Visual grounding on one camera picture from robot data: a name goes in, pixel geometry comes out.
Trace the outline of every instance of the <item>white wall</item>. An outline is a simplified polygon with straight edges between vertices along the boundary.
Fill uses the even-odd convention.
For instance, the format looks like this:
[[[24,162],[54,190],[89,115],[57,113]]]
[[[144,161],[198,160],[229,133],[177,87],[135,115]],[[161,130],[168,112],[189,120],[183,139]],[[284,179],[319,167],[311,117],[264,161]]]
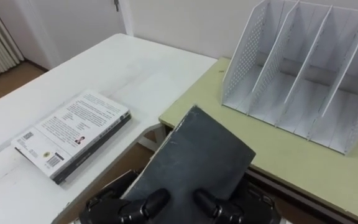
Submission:
[[[47,69],[125,33],[113,0],[0,0],[0,18],[24,57]]]
[[[34,26],[34,15],[25,1],[0,0],[0,18],[25,58],[45,68],[54,66],[52,58],[47,56],[45,44],[42,47],[38,32],[34,32],[37,28]]]
[[[114,34],[125,33],[113,0],[31,1],[61,62]]]
[[[261,0],[127,0],[136,37],[214,58],[231,58]],[[358,0],[303,0],[358,9]]]

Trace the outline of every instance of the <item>table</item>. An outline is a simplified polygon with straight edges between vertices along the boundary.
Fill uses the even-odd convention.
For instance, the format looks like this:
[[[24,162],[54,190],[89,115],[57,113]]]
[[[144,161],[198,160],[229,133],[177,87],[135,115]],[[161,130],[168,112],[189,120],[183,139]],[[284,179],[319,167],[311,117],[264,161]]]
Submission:
[[[117,34],[0,99],[0,223],[51,223],[86,192],[216,59]],[[12,137],[84,89],[133,119],[56,185],[9,147]]]
[[[221,106],[229,60],[221,58],[160,117],[176,126],[194,104],[256,153],[252,167],[358,220],[358,145],[348,156]]]

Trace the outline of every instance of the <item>barcode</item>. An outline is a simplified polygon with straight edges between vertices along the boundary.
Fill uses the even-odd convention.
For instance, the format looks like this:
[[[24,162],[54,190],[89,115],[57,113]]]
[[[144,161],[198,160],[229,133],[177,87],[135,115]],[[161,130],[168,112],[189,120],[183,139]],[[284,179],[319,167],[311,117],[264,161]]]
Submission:
[[[34,134],[33,134],[32,132],[29,132],[29,133],[25,134],[25,135],[23,136],[23,138],[24,138],[25,140],[29,140],[29,138],[31,138],[33,135],[34,135]]]
[[[59,157],[57,156],[52,156],[52,158],[50,158],[47,161],[47,164],[50,165],[51,167],[55,167],[56,164],[58,164],[60,162]]]

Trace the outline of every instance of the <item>light green desk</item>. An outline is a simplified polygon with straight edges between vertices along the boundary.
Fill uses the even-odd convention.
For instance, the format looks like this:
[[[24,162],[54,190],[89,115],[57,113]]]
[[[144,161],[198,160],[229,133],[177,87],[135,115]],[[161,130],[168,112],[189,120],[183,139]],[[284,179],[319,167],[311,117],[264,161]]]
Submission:
[[[174,127],[191,106],[198,105],[257,153],[255,169],[358,220],[358,146],[343,156],[221,106],[221,83],[228,66],[228,59],[219,59],[160,121]]]

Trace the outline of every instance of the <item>white book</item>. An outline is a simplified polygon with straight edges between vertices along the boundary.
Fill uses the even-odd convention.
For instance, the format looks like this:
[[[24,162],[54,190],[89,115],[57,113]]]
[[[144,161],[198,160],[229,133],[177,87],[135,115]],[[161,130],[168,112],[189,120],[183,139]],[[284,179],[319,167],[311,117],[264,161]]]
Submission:
[[[11,144],[59,184],[130,118],[125,106],[86,90]]]

